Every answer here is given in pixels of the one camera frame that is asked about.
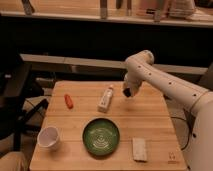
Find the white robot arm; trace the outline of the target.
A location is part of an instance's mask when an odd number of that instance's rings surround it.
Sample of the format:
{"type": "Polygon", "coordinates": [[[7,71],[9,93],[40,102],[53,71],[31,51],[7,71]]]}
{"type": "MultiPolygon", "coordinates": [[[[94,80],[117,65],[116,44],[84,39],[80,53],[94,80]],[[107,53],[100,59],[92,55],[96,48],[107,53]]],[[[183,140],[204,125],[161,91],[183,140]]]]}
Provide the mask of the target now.
{"type": "Polygon", "coordinates": [[[124,95],[134,97],[146,81],[191,113],[195,117],[194,136],[187,165],[190,171],[213,171],[213,91],[156,69],[153,63],[154,55],[149,50],[125,60],[124,95]]]}

